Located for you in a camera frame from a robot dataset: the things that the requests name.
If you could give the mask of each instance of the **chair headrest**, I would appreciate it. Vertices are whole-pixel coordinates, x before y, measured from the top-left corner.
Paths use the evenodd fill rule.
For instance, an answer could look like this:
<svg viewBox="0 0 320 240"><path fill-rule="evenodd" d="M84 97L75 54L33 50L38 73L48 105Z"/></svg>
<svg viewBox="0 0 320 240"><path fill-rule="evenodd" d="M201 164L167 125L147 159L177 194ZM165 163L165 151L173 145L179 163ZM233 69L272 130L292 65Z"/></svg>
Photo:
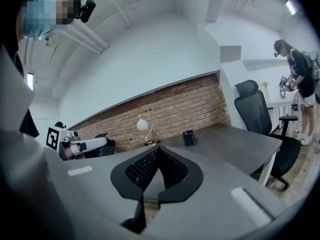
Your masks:
<svg viewBox="0 0 320 240"><path fill-rule="evenodd" d="M235 85L238 88L241 98L244 98L259 89L259 85L253 80L247 80Z"/></svg>

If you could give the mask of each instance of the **white desk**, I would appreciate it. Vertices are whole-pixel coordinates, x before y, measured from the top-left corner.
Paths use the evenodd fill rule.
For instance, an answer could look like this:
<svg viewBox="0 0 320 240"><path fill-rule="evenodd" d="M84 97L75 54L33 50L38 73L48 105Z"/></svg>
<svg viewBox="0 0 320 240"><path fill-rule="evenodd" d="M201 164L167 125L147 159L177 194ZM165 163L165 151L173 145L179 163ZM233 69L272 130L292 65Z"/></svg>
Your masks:
<svg viewBox="0 0 320 240"><path fill-rule="evenodd" d="M277 113L277 120L279 122L279 108L281 107L287 107L288 108L288 116L292 116L292 102L294 101L296 94L298 93L297 90L295 91L287 91L285 93L285 97L281 98L280 96L277 98L273 98L269 101L266 102L266 106L267 108L276 108L276 113ZM300 122L301 122L301 108L300 108L300 99L298 98L298 117L299 117L299 131L300 129ZM288 131L289 131L289 137L292 136L292 121L289 122L289 126L288 126Z"/></svg>

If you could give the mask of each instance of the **face mask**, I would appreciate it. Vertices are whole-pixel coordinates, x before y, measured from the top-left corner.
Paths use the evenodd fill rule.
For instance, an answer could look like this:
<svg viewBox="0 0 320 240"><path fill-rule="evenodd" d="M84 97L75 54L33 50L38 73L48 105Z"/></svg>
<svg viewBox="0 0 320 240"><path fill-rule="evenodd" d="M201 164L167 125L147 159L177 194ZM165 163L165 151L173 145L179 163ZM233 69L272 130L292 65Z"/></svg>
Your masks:
<svg viewBox="0 0 320 240"><path fill-rule="evenodd" d="M22 8L24 38L38 40L56 27L56 0L32 0Z"/></svg>

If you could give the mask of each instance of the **black mesh office chair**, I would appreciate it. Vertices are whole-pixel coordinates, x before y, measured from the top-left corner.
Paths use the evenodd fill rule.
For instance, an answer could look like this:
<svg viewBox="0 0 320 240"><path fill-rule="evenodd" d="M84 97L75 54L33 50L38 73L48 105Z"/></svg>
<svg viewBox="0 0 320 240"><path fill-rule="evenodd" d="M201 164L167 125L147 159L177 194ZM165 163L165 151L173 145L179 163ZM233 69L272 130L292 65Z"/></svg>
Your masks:
<svg viewBox="0 0 320 240"><path fill-rule="evenodd" d="M287 137L286 132L289 121L297 121L298 117L295 115L281 116L279 119L284 122L282 134L270 134L272 123L265 97L258 90L258 84L253 80L247 80L235 86L239 90L240 97L234 100L234 105L248 131L282 140L280 150L275 156L271 175L284 183L286 190L290 184L282 176L294 165L301 148L301 142L295 138Z"/></svg>

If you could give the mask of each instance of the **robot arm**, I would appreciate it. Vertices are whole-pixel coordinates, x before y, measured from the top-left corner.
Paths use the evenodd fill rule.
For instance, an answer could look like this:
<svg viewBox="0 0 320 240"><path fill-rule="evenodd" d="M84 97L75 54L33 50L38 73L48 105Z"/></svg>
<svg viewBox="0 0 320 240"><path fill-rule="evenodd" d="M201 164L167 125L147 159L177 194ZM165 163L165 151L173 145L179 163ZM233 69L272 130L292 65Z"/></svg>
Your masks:
<svg viewBox="0 0 320 240"><path fill-rule="evenodd" d="M74 156L98 149L107 144L106 137L78 140L70 142L71 152Z"/></svg>

